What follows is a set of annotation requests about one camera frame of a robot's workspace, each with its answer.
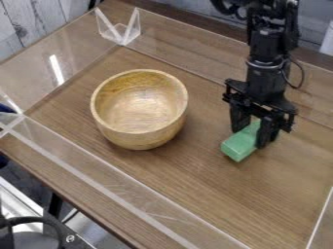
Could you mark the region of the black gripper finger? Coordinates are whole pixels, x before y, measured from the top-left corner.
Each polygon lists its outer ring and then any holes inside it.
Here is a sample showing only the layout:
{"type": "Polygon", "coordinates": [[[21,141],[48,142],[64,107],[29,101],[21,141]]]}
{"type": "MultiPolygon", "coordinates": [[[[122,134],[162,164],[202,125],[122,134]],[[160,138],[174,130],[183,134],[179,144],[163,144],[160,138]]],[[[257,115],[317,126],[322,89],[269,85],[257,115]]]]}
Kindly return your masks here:
{"type": "Polygon", "coordinates": [[[261,119],[261,127],[257,132],[257,148],[262,149],[270,142],[275,140],[279,132],[278,122],[271,117],[261,119]]]}
{"type": "Polygon", "coordinates": [[[231,131],[241,131],[251,122],[249,108],[239,105],[230,106],[231,131]]]}

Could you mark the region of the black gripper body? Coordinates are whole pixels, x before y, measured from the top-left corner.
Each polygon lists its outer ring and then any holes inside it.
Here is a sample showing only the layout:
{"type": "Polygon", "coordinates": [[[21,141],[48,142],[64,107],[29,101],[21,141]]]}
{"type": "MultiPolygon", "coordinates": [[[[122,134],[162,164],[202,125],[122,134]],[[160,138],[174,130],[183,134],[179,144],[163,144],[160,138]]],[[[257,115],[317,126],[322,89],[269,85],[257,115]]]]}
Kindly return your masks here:
{"type": "Polygon", "coordinates": [[[249,108],[251,116],[262,119],[271,117],[278,122],[279,130],[291,131],[298,114],[295,105],[285,97],[289,85],[290,60],[282,59],[263,64],[247,62],[246,81],[227,79],[222,100],[231,105],[249,108]]]}

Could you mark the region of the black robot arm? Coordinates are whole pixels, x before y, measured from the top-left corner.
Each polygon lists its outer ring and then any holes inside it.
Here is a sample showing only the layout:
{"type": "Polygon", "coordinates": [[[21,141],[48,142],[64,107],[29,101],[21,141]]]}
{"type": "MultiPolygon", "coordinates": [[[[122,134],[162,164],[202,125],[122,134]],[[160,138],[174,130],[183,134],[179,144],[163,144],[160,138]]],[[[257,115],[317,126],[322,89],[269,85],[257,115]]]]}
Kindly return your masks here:
{"type": "Polygon", "coordinates": [[[261,120],[255,147],[263,148],[281,131],[293,128],[298,109],[285,97],[291,86],[290,67],[295,64],[290,51],[298,47],[298,0],[210,0],[226,16],[247,24],[247,75],[245,81],[225,81],[222,99],[230,106],[231,130],[241,131],[261,120]]]}

